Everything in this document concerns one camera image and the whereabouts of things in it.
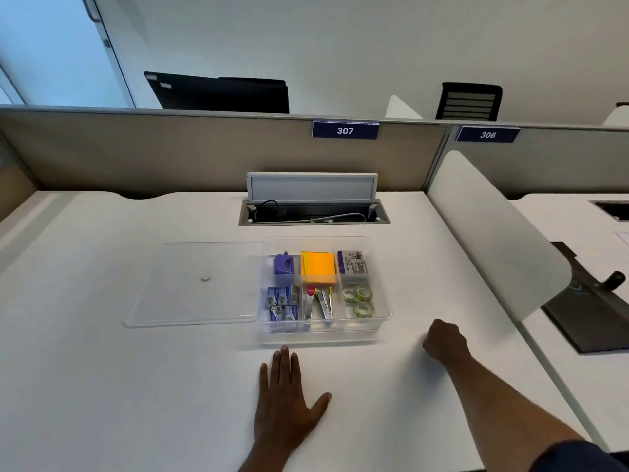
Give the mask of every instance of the dark blue sleeve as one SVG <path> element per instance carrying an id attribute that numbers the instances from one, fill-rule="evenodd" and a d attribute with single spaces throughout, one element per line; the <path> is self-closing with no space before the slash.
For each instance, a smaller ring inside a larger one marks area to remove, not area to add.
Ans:
<path id="1" fill-rule="evenodd" d="M 591 442 L 565 441 L 539 456 L 531 472 L 629 472 L 629 469 Z"/>

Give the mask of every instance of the hand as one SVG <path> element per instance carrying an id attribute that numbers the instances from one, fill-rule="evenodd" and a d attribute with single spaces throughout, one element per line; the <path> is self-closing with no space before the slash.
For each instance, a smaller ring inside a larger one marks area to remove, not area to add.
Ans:
<path id="1" fill-rule="evenodd" d="M 454 366 L 471 358 L 466 338 L 459 327 L 442 320 L 433 321 L 424 340 L 424 349 L 445 367 Z"/>
<path id="2" fill-rule="evenodd" d="M 332 394 L 326 393 L 309 409 L 301 389 L 299 358 L 288 347 L 273 353 L 271 380 L 267 365 L 260 368 L 260 397 L 254 419 L 256 445 L 271 447 L 286 458 L 316 427 L 328 408 Z"/>

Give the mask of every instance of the door handle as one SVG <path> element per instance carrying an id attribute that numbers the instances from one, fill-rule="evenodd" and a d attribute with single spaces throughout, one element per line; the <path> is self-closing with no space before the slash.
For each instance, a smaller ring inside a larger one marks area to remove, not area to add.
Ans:
<path id="1" fill-rule="evenodd" d="M 81 0 L 81 1 L 83 1 L 83 6 L 85 7 L 85 11 L 87 12 L 87 16 L 89 16 L 90 20 L 92 20 L 94 23 L 100 23 L 101 20 L 96 18 L 94 15 L 92 15 L 92 12 L 89 9 L 89 5 L 87 4 L 87 0 Z"/>

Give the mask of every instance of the black chair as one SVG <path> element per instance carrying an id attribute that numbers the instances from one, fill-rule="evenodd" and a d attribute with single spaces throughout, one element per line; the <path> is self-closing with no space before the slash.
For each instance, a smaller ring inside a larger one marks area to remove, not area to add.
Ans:
<path id="1" fill-rule="evenodd" d="M 500 86 L 445 82 L 435 119 L 495 121 L 502 99 Z"/>
<path id="2" fill-rule="evenodd" d="M 288 114 L 286 82 L 276 79 L 202 78 L 146 71 L 164 109 Z"/>

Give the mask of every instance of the forearm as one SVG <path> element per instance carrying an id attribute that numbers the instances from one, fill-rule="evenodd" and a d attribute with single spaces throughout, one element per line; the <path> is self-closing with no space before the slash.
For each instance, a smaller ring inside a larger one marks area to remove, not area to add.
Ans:
<path id="1" fill-rule="evenodd" d="M 446 369 L 487 472 L 526 472 L 552 444 L 581 439 L 471 356 Z"/>
<path id="2" fill-rule="evenodd" d="M 289 455 L 274 448 L 272 444 L 254 443 L 238 472 L 282 472 Z"/>

